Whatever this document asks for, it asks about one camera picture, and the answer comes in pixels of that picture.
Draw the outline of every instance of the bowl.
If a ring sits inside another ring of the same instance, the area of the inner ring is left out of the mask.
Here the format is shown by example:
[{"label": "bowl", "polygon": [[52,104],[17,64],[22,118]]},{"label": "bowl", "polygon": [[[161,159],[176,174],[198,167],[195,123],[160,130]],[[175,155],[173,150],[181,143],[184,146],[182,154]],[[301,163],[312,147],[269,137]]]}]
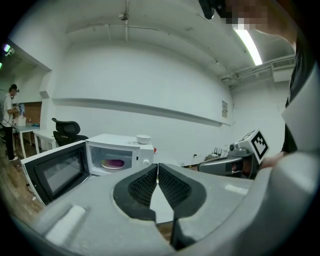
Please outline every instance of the bowl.
[{"label": "bowl", "polygon": [[151,142],[151,136],[149,136],[149,135],[137,135],[136,136],[136,141],[139,144],[146,145],[146,144]]}]

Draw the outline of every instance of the person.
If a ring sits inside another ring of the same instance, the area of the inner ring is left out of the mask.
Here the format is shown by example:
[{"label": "person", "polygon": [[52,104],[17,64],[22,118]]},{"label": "person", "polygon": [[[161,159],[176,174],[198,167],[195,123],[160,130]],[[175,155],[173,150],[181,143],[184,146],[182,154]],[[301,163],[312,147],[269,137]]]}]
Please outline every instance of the person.
[{"label": "person", "polygon": [[12,126],[14,123],[14,114],[19,113],[19,110],[12,106],[13,99],[17,94],[17,85],[12,84],[9,88],[9,93],[5,95],[3,107],[2,107],[2,116],[3,120],[1,122],[4,129],[4,138],[6,151],[9,158],[9,161],[16,161],[18,157],[14,154],[14,144],[12,137]]},{"label": "person", "polygon": [[[280,36],[285,39],[295,52],[295,66],[289,82],[289,95],[285,104],[287,107],[297,96],[305,84],[315,64],[315,57],[310,51],[308,43],[298,36],[298,30],[279,11],[274,1],[270,0],[225,0],[226,10],[243,20],[245,29],[253,28],[259,32]],[[277,0],[277,3],[293,18],[294,6],[290,1]],[[266,157],[259,166],[259,170],[275,166],[287,154],[297,150],[296,143],[287,125],[284,127],[284,142],[280,153]],[[251,165],[243,162],[243,172],[249,174]]]}]

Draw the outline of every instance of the fluorescent light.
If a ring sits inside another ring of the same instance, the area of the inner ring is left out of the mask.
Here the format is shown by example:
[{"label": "fluorescent light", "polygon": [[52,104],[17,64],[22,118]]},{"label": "fluorescent light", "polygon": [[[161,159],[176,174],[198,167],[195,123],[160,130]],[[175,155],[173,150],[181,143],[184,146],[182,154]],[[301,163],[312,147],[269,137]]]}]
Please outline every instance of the fluorescent light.
[{"label": "fluorescent light", "polygon": [[245,29],[234,29],[234,31],[239,35],[243,43],[245,44],[245,47],[248,49],[253,62],[256,66],[261,65],[262,61],[258,52],[258,49],[252,40],[249,32]]},{"label": "fluorescent light", "polygon": [[5,51],[6,53],[9,52],[9,50],[10,50],[10,45],[9,45],[9,44],[6,44],[3,49],[4,49],[4,51]]}]

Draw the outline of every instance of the air conditioner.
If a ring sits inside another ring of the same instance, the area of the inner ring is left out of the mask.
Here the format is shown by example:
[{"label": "air conditioner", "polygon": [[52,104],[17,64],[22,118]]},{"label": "air conditioner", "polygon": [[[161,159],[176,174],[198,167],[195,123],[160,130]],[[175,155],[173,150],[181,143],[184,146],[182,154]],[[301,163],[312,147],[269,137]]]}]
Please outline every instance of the air conditioner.
[{"label": "air conditioner", "polygon": [[295,57],[276,60],[271,62],[273,80],[275,82],[290,81],[295,67]]}]

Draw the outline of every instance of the chair headrest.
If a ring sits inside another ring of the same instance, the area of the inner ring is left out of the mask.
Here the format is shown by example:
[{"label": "chair headrest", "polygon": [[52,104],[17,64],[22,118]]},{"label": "chair headrest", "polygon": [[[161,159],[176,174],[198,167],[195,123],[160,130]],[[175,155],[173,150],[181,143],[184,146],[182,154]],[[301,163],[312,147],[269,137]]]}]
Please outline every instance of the chair headrest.
[{"label": "chair headrest", "polygon": [[77,135],[80,133],[80,126],[75,121],[58,121],[55,118],[51,120],[55,122],[55,128],[60,134]]}]

